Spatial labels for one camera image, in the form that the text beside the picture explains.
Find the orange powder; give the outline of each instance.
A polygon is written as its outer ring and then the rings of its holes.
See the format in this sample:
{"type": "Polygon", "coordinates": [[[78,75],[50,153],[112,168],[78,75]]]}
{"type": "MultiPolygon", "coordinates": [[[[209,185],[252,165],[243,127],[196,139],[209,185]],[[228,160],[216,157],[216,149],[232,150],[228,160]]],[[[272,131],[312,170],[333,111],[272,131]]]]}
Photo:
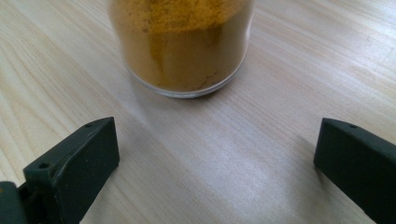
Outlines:
{"type": "Polygon", "coordinates": [[[130,70],[167,91],[221,82],[243,61],[253,0],[113,0],[109,17],[130,70]]]}

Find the wood grain surface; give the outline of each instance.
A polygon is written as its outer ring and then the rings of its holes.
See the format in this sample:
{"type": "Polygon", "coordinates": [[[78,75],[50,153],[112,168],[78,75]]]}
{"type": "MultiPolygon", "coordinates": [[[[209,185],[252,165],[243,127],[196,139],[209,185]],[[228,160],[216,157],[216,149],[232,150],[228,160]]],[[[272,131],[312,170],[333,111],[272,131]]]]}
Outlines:
{"type": "Polygon", "coordinates": [[[130,77],[106,1],[0,1],[0,179],[110,116],[82,223],[373,223],[312,160],[322,118],[396,144],[396,2],[257,0],[233,81],[177,100],[130,77]]]}

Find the black plastic part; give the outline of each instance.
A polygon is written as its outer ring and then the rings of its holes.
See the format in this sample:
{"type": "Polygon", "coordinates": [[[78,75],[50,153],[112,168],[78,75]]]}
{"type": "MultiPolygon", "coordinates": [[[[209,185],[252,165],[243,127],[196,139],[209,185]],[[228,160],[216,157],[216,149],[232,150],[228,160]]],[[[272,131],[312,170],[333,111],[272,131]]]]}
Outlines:
{"type": "Polygon", "coordinates": [[[356,125],[323,119],[314,164],[376,223],[396,223],[396,146],[356,125]]]}
{"type": "Polygon", "coordinates": [[[12,182],[0,182],[0,223],[27,224],[20,194],[12,182]]]}
{"type": "Polygon", "coordinates": [[[18,194],[0,183],[0,223],[79,223],[119,161],[113,118],[82,126],[23,169],[18,194]]]}

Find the jar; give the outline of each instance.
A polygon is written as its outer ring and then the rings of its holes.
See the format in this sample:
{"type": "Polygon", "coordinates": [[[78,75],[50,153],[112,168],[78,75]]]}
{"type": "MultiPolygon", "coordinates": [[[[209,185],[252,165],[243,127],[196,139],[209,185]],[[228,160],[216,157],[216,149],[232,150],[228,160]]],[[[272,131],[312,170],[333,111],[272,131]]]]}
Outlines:
{"type": "Polygon", "coordinates": [[[254,0],[109,1],[127,68],[160,94],[215,91],[245,58],[254,0]]]}

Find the spice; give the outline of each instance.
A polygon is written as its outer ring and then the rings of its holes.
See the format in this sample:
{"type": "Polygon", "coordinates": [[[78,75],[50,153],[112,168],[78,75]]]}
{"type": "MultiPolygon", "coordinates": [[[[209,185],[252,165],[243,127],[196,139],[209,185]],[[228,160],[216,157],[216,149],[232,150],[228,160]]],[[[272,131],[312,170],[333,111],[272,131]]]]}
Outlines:
{"type": "Polygon", "coordinates": [[[253,0],[113,0],[131,72],[167,91],[210,88],[243,61],[253,0]]]}

